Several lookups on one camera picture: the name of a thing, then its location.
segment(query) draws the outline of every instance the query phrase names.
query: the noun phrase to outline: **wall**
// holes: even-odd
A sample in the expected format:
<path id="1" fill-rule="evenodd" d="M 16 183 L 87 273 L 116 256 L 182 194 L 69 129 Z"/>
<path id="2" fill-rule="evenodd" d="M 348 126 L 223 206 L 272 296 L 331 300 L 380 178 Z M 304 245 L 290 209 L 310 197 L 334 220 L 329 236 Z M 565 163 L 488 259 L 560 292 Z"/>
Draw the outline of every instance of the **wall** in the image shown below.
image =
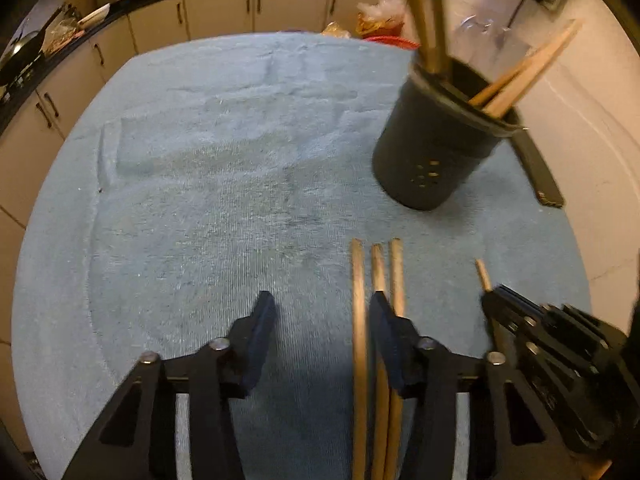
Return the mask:
<path id="1" fill-rule="evenodd" d="M 452 0 L 452 26 L 476 13 L 505 25 L 519 0 Z M 520 109 L 562 193 L 594 313 L 627 329 L 640 248 L 640 57 L 602 0 L 553 16 L 532 0 L 513 30 L 540 44 L 569 19 L 582 30 Z"/>

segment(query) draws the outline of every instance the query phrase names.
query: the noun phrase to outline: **white cabinet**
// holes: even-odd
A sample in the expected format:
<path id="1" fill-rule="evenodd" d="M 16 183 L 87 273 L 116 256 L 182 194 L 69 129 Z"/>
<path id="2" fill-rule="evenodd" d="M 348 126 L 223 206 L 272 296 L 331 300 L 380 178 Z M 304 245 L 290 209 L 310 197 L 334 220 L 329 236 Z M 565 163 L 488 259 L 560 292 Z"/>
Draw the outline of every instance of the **white cabinet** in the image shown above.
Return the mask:
<path id="1" fill-rule="evenodd" d="M 256 0 L 256 32 L 308 30 L 322 32 L 327 0 Z"/>
<path id="2" fill-rule="evenodd" d="M 23 226 L 62 143 L 35 92 L 0 134 L 0 206 Z"/>
<path id="3" fill-rule="evenodd" d="M 0 210 L 0 342 L 11 342 L 15 266 L 23 236 L 24 228 Z"/>
<path id="4" fill-rule="evenodd" d="M 111 76 L 136 55 L 129 20 L 126 17 L 111 23 L 89 41 L 104 82 L 111 79 Z"/>
<path id="5" fill-rule="evenodd" d="M 129 15 L 139 54 L 189 41 L 184 0 L 163 0 Z"/>
<path id="6" fill-rule="evenodd" d="M 38 85 L 42 104 L 65 138 L 104 86 L 94 55 L 92 42 L 83 43 Z"/>
<path id="7" fill-rule="evenodd" d="M 184 0 L 192 40 L 254 30 L 255 0 Z"/>
<path id="8" fill-rule="evenodd" d="M 351 35 L 358 24 L 358 4 L 376 4 L 378 0 L 329 0 L 325 25 L 335 22 Z"/>

